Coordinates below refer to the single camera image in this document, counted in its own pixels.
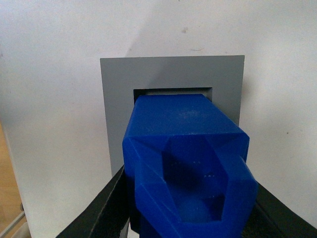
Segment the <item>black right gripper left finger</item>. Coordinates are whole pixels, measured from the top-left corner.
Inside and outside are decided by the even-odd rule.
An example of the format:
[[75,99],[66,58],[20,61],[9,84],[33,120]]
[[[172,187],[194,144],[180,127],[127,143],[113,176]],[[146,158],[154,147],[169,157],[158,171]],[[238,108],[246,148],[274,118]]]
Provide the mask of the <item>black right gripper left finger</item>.
[[126,238],[128,220],[126,176],[124,167],[121,167],[88,207],[58,237]]

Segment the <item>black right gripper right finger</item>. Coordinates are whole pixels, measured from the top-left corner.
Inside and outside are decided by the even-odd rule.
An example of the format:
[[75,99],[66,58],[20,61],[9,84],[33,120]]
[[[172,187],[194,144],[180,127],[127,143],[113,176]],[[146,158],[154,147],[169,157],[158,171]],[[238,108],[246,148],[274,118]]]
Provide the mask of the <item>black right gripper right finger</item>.
[[315,238],[317,229],[259,184],[243,238]]

